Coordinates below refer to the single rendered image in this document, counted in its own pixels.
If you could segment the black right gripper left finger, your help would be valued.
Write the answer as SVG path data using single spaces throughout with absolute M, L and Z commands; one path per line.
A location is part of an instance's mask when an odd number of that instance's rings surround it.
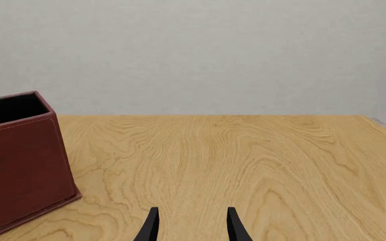
M 158 230 L 159 209 L 152 207 L 133 241 L 157 241 Z

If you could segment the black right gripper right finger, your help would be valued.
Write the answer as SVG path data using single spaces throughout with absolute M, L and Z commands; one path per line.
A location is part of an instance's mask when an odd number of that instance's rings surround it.
M 229 241 L 253 241 L 234 207 L 227 209 L 227 230 Z

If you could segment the red-brown desk caddy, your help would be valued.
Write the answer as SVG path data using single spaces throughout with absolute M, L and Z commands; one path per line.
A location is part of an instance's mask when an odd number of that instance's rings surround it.
M 0 97 L 0 234 L 81 196 L 51 106 L 36 91 Z

